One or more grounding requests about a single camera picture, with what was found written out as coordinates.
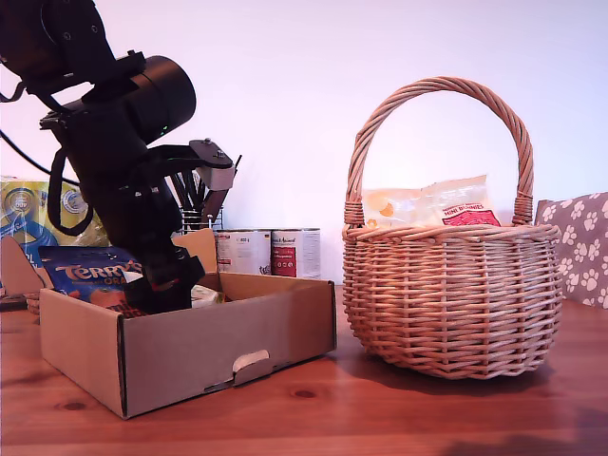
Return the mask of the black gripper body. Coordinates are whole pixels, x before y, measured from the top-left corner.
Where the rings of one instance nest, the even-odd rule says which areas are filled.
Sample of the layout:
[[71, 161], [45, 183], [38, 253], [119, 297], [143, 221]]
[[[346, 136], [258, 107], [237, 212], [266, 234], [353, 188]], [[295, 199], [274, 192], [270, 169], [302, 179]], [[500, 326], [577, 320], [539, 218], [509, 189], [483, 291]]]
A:
[[153, 285], [193, 285], [204, 276], [200, 261], [174, 245], [181, 212], [163, 168], [82, 168], [80, 187], [99, 215], [111, 243], [143, 266]]

